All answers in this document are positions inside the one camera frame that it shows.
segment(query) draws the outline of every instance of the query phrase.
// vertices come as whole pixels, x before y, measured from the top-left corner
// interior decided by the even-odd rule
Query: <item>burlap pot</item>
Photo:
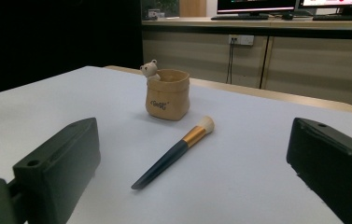
[[[147,112],[160,119],[180,120],[190,109],[190,74],[173,69],[158,70],[161,80],[147,83]]]

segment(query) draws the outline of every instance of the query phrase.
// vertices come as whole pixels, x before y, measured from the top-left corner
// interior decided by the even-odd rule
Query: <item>gold ferrule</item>
[[[195,126],[192,128],[183,138],[189,148],[191,148],[195,143],[201,140],[205,136],[205,129],[200,126]]]

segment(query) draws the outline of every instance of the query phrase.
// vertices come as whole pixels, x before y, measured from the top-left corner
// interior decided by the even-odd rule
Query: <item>bear figurine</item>
[[[156,66],[156,60],[152,60],[150,63],[146,63],[140,66],[140,70],[143,75],[147,78],[147,81],[150,80],[161,80],[161,77],[156,73],[158,71],[158,67]]]

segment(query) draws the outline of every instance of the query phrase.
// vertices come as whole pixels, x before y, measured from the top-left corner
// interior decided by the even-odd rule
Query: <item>brush handle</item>
[[[132,189],[143,189],[167,167],[184,155],[188,149],[189,147],[186,141],[180,140],[177,142],[132,185]]]

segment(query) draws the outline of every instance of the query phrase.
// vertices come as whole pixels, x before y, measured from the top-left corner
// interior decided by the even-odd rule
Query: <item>dark background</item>
[[[0,91],[86,65],[141,64],[140,0],[0,0]]]

